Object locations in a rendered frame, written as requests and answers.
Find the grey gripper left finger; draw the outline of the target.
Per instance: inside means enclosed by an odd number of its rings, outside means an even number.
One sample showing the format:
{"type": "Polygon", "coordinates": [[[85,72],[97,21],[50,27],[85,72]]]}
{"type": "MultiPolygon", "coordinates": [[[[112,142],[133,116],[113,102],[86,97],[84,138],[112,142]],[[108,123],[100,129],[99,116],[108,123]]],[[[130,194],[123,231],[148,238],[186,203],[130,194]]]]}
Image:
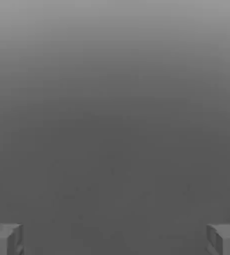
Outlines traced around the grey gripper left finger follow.
{"type": "Polygon", "coordinates": [[[0,223],[0,255],[24,255],[22,224],[0,223]]]}

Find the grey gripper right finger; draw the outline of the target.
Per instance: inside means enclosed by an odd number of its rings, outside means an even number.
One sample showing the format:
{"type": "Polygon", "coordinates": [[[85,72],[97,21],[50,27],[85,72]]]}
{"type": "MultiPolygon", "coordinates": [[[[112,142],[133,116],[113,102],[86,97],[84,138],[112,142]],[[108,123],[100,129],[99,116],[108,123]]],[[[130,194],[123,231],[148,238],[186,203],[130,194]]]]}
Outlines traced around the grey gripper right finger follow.
{"type": "Polygon", "coordinates": [[[230,255],[230,224],[208,224],[206,235],[209,255],[230,255]]]}

